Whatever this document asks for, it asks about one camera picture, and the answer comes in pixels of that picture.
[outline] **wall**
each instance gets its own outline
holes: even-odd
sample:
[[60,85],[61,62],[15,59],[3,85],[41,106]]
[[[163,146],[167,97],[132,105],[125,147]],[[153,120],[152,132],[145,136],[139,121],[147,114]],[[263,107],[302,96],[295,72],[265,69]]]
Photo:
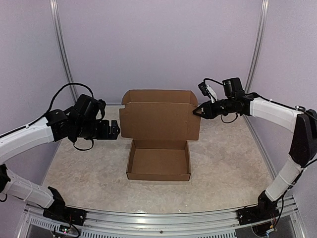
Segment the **wall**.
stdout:
[[[0,134],[26,124],[45,112],[65,82],[49,1],[1,1],[0,7]],[[55,107],[67,108],[69,90]],[[19,175],[42,183],[58,144],[31,149],[10,159]],[[17,237],[25,203],[13,197],[0,203],[0,237]]]
[[261,3],[59,0],[58,8],[73,78],[96,98],[117,104],[129,89],[190,89],[203,102],[205,77],[246,83]]
[[[288,104],[317,110],[317,2],[270,1],[264,41],[252,91]],[[285,164],[292,134],[261,119],[252,119],[276,169]],[[317,163],[292,189],[308,237],[317,234]]]

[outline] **cardboard box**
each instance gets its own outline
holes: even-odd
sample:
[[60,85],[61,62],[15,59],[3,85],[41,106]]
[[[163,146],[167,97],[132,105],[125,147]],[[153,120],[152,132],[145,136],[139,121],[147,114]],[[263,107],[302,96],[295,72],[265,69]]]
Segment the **cardboard box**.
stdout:
[[198,140],[200,117],[191,91],[130,90],[120,109],[121,136],[132,138],[127,176],[135,180],[188,181],[187,140]]

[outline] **beige table surface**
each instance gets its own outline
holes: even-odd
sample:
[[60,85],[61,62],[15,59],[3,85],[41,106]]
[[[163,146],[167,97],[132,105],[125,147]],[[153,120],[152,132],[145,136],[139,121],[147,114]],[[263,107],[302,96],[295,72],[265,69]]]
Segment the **beige table surface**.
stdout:
[[[108,106],[106,119],[119,120],[120,106]],[[243,120],[224,124],[202,119],[199,141],[189,143],[188,182],[128,180],[130,139],[95,141],[81,152],[67,139],[52,161],[44,184],[56,188],[67,205],[133,213],[188,213],[246,206],[271,183],[260,152]],[[79,139],[76,146],[90,142]]]

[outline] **box lid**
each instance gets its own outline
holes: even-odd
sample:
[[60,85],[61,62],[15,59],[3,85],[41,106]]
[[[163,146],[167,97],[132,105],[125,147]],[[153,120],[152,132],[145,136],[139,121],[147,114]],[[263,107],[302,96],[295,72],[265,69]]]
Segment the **box lid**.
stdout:
[[198,140],[200,117],[192,91],[129,90],[120,109],[121,136],[137,140]]

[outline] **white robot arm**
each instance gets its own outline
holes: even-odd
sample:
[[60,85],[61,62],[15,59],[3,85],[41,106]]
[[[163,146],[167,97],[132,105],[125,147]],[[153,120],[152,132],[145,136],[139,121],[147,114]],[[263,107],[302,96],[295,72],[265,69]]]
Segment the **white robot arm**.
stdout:
[[[208,96],[209,86],[205,79],[198,87],[202,94]],[[303,107],[289,106],[268,100],[257,93],[245,94],[239,78],[217,82],[224,87],[227,99],[211,100],[202,103],[193,110],[193,114],[205,119],[226,116],[236,113],[262,118],[280,125],[293,133],[293,140],[286,164],[272,184],[258,197],[258,205],[237,211],[241,225],[270,219],[273,215],[280,216],[277,202],[291,189],[317,153],[317,113]]]
[[[92,145],[94,139],[117,139],[120,128],[115,120],[111,121],[111,125],[108,120],[103,120],[105,107],[104,101],[82,94],[76,104],[66,111],[48,110],[34,122],[0,135],[0,193],[5,195],[5,200],[8,195],[15,196],[44,208],[43,215],[46,217],[69,221],[71,215],[74,224],[82,225],[85,219],[84,210],[66,207],[56,189],[39,186],[21,178],[9,170],[4,163],[33,147],[59,141],[65,137],[68,137],[74,145],[78,137],[91,140]],[[102,118],[96,119],[99,111]]]

